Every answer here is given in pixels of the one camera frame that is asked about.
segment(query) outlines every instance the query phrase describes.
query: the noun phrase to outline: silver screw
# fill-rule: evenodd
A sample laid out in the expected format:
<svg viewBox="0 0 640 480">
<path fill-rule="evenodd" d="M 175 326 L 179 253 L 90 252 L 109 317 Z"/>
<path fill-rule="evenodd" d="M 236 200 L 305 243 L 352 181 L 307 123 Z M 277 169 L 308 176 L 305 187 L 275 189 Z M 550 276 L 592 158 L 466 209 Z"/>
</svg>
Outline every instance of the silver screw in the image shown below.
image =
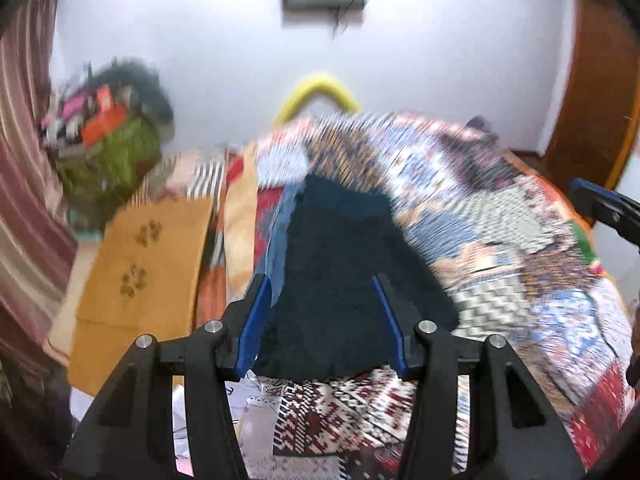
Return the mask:
<svg viewBox="0 0 640 480">
<path fill-rule="evenodd" d="M 502 348 L 507 344 L 507 340 L 501 335 L 493 334 L 489 336 L 489 343 L 491 346 L 495 346 L 496 348 Z"/>
<path fill-rule="evenodd" d="M 146 348 L 154 341 L 154 339 L 149 335 L 141 335 L 138 339 L 136 339 L 136 345 L 140 348 Z"/>
<path fill-rule="evenodd" d="M 418 328 L 425 334 L 433 334 L 436 331 L 437 326 L 433 321 L 427 319 L 418 323 Z"/>
<path fill-rule="evenodd" d="M 222 321 L 219 321 L 217 319 L 212 319 L 211 321 L 207 321 L 206 324 L 204 325 L 204 330 L 206 330 L 207 332 L 211 332 L 212 334 L 215 334 L 221 329 L 222 329 Z"/>
</svg>

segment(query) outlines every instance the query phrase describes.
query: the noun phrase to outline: checkered fabric patch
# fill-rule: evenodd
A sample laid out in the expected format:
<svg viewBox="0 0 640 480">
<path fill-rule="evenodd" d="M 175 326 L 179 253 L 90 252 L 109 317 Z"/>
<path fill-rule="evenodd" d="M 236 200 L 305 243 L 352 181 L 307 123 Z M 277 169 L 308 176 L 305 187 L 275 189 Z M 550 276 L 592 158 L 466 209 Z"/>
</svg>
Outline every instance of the checkered fabric patch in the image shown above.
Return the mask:
<svg viewBox="0 0 640 480">
<path fill-rule="evenodd" d="M 450 204 L 453 212 L 470 221 L 476 233 L 491 242 L 510 243 L 527 254 L 553 243 L 554 236 L 527 203 L 523 189 L 478 192 Z"/>
<path fill-rule="evenodd" d="M 459 286 L 452 296 L 460 313 L 454 335 L 485 338 L 530 324 L 529 303 L 517 274 Z"/>
</svg>

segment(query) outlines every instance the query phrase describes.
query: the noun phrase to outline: blue fabric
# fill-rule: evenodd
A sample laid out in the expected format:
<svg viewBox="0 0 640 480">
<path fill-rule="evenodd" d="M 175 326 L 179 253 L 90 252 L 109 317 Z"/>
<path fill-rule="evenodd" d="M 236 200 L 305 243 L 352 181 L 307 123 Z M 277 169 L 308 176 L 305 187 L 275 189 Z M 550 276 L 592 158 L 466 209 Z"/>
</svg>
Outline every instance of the blue fabric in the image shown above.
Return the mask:
<svg viewBox="0 0 640 480">
<path fill-rule="evenodd" d="M 305 183 L 289 184 L 282 190 L 278 210 L 269 228 L 269 243 L 255 266 L 256 274 L 266 274 L 271 280 L 271 306 L 276 304 L 284 286 L 284 265 L 287 255 L 287 228 L 296 206 L 296 195 Z"/>
</svg>

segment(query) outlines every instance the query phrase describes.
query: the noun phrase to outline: brown door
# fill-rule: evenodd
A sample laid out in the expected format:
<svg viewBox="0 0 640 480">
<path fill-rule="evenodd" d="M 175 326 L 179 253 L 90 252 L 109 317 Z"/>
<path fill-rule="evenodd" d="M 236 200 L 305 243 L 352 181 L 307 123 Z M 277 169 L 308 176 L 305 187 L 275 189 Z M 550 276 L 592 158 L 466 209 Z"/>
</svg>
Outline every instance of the brown door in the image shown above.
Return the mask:
<svg viewBox="0 0 640 480">
<path fill-rule="evenodd" d="M 639 54 L 630 27 L 608 0 L 577 0 L 571 73 L 543 158 L 562 191 L 575 177 L 609 189 L 617 184 L 638 126 Z"/>
</svg>

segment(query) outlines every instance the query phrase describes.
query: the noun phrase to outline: yellow curved tube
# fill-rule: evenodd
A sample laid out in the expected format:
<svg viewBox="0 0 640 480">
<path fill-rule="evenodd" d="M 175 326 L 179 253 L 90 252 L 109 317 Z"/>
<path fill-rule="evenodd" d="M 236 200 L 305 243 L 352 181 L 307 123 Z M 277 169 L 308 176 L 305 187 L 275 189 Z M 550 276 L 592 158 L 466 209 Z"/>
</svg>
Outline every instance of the yellow curved tube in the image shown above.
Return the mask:
<svg viewBox="0 0 640 480">
<path fill-rule="evenodd" d="M 344 85 L 325 74 L 313 75 L 296 87 L 291 97 L 284 103 L 273 125 L 282 126 L 292 120 L 309 99 L 319 92 L 334 100 L 344 112 L 356 114 L 361 109 Z"/>
</svg>

